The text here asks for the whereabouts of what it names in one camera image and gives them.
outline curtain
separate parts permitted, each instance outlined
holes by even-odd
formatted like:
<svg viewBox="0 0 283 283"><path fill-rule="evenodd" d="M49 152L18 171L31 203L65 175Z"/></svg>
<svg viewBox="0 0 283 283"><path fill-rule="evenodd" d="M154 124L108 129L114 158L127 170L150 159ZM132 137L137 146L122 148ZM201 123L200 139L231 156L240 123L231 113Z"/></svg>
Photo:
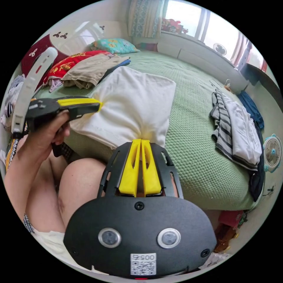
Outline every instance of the curtain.
<svg viewBox="0 0 283 283"><path fill-rule="evenodd" d="M129 36L158 37L161 33L164 2L165 0L132 0L128 19Z"/></svg>
<svg viewBox="0 0 283 283"><path fill-rule="evenodd" d="M240 60L237 64L237 66L235 67L236 70L241 71L243 69L243 67L246 65L251 49L252 49L252 44L248 40L248 42L246 43L244 52L243 52L243 54L242 54L242 56L241 56L241 58L240 58Z"/></svg>

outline window sill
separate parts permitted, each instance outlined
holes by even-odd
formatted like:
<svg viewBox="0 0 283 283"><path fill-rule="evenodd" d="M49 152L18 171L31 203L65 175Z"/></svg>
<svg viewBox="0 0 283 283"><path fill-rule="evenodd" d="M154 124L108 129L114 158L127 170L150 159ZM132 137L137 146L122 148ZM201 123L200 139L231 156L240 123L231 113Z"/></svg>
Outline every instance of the window sill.
<svg viewBox="0 0 283 283"><path fill-rule="evenodd" d="M210 47L206 46L202 41L197 40L197 39L195 39L194 37L192 37L190 35L177 34L177 33L166 32L166 31L161 31L161 33L177 36L177 37L183 38L185 40L189 40L189 41L192 41L192 42L194 42L196 44L199 44L199 45L205 47L206 49L210 50L211 52L213 52L214 54L216 54L217 56L219 56L223 60L225 60L228 64L230 64L234 68L234 65L228 59L226 59L225 57L223 57L222 55L220 55L219 53L217 53L215 50L211 49Z"/></svg>

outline hand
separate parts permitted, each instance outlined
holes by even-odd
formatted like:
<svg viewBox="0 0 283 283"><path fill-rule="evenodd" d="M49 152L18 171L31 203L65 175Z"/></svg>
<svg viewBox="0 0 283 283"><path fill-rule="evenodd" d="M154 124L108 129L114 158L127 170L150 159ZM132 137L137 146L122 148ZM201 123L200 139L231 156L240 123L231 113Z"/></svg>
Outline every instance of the hand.
<svg viewBox="0 0 283 283"><path fill-rule="evenodd" d="M60 112L53 121L47 123L36 132L29 133L20 150L29 152L28 158L42 163L51 153L51 143L59 145L63 143L66 136L70 135L68 120L68 110Z"/></svg>

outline white pillow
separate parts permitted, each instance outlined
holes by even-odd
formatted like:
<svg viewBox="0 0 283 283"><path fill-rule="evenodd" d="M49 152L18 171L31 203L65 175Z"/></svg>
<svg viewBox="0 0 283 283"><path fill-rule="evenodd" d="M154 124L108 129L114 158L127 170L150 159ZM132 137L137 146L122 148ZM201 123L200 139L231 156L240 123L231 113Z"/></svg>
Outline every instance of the white pillow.
<svg viewBox="0 0 283 283"><path fill-rule="evenodd" d="M101 111L72 121L71 128L111 149L133 139L164 147L175 89L167 78L119 67L95 89Z"/></svg>

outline white shorts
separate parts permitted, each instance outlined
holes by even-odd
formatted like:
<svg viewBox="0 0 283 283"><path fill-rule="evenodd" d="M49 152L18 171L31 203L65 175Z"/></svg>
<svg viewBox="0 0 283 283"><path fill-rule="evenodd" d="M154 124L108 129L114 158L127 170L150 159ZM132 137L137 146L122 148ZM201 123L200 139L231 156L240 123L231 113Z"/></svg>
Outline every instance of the white shorts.
<svg viewBox="0 0 283 283"><path fill-rule="evenodd" d="M90 271L78 265L67 251L65 245L63 244L65 233L54 231L39 232L33 227L33 232L31 234L50 254L52 254L57 259L82 270ZM91 271L94 273L108 275L106 273L97 271L94 268Z"/></svg>

